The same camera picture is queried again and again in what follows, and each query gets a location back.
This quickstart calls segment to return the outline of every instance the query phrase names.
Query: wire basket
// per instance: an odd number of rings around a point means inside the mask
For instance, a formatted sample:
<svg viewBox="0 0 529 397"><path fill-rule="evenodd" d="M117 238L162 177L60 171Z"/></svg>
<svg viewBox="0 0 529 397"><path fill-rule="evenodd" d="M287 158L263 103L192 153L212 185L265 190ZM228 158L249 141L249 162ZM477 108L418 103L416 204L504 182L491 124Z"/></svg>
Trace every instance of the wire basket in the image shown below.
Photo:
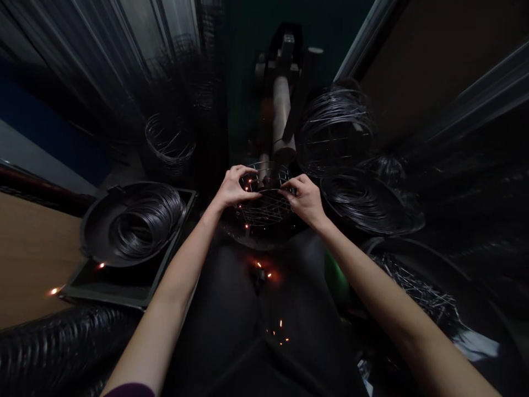
<svg viewBox="0 0 529 397"><path fill-rule="evenodd" d="M186 172L196 141L182 120L154 114L145 126L145 138L147 147L158 160L160 172L172 178Z"/></svg>
<svg viewBox="0 0 529 397"><path fill-rule="evenodd" d="M266 226L278 223L292 213L288 200L278 193L279 187L290 180L292 175L285 166L276 167L274 162L259 162L248 165L258 171L245 174L240 179L241 187L248 192L259 192L262 197L237 204L246 225Z"/></svg>
<svg viewBox="0 0 529 397"><path fill-rule="evenodd" d="M374 124L357 82L337 82L305 110L296 136L299 167L316 178L343 173L366 158L373 140Z"/></svg>

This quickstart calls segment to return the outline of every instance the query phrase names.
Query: person's leg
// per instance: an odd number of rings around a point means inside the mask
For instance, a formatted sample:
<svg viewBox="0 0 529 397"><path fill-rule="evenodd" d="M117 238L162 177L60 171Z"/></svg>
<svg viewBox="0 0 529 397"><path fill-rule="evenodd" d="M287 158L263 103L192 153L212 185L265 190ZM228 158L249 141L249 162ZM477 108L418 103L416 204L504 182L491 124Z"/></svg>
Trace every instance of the person's leg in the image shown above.
<svg viewBox="0 0 529 397"><path fill-rule="evenodd" d="M215 236L176 344L164 395L195 395L252 344L257 297L245 251Z"/></svg>
<svg viewBox="0 0 529 397"><path fill-rule="evenodd" d="M278 354L305 378L314 379L317 389L362 395L365 388L352 344L325 282L324 252L321 239L307 230L276 253L270 272L277 277L270 277L259 297L264 325Z"/></svg>

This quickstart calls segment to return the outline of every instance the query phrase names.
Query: metal wire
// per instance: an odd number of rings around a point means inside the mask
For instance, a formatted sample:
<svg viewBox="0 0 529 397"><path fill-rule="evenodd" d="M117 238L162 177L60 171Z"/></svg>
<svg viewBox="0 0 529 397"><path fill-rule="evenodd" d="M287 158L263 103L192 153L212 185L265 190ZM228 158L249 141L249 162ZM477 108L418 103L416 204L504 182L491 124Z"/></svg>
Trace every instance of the metal wire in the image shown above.
<svg viewBox="0 0 529 397"><path fill-rule="evenodd" d="M248 192L259 192L261 198L244 201L236 205L249 226L266 226L281 222L292 213L288 200L277 193L279 187L290 180L287 167L275 168L274 162L258 162L248 165L258 170L256 174L246 174L240 179L243 189Z"/></svg>
<svg viewBox="0 0 529 397"><path fill-rule="evenodd" d="M388 186L395 187L406 178L406 173L399 160L394 156L373 153L370 158L357 165L364 171L374 172Z"/></svg>
<svg viewBox="0 0 529 397"><path fill-rule="evenodd" d="M161 172L170 177L185 173L196 141L183 120L176 115L163 119L160 114L155 114L145 126L145 137L149 149L160 162Z"/></svg>
<svg viewBox="0 0 529 397"><path fill-rule="evenodd" d="M406 270L393 255L388 253L382 256L372 255L371 259L424 310L446 335L455 335L462 326L468 329L461 321L456 300L451 295L441 292L439 287L432 286L418 275Z"/></svg>
<svg viewBox="0 0 529 397"><path fill-rule="evenodd" d="M401 235L424 227L424 216L411 195L391 189L369 174L352 171L351 175L322 178L320 186L337 214L367 233Z"/></svg>
<svg viewBox="0 0 529 397"><path fill-rule="evenodd" d="M178 191L159 184L144 190L110 226L110 241L124 259L144 259L170 238L185 215L186 205Z"/></svg>
<svg viewBox="0 0 529 397"><path fill-rule="evenodd" d="M356 81L338 81L305 110L296 136L298 164L317 178L337 175L365 159L373 139L365 95Z"/></svg>

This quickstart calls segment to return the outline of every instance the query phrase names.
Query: forearm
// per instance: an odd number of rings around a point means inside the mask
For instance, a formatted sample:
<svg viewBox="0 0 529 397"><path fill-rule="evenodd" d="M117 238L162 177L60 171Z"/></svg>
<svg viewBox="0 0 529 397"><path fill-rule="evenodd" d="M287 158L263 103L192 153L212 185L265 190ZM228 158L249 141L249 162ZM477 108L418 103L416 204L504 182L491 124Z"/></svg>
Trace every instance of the forearm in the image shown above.
<svg viewBox="0 0 529 397"><path fill-rule="evenodd" d="M222 210L215 202L206 209L194 230L171 260L151 304L155 302L187 304L206 259Z"/></svg>
<svg viewBox="0 0 529 397"><path fill-rule="evenodd" d="M160 394L189 298L221 214L222 208L212 203L169 263L103 394L129 382L145 384L155 395Z"/></svg>
<svg viewBox="0 0 529 397"><path fill-rule="evenodd" d="M328 218L315 229L429 395L499 395L419 305Z"/></svg>

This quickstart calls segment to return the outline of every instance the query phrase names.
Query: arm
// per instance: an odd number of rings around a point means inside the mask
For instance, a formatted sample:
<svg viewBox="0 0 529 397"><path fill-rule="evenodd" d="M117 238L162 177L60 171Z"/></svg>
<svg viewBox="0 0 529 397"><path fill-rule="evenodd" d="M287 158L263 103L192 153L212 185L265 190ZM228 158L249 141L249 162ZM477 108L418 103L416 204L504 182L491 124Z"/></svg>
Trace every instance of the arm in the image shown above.
<svg viewBox="0 0 529 397"><path fill-rule="evenodd" d="M244 191L239 178L254 169L237 165L226 171L217 195L171 260L102 395L126 383L142 383L159 395L185 316L187 303L224 209L258 193Z"/></svg>
<svg viewBox="0 0 529 397"><path fill-rule="evenodd" d="M306 175L291 179L283 187L297 189L296 196L288 191L281 193L321 236L369 313L393 340L428 395L499 396L419 305L327 218L320 190Z"/></svg>

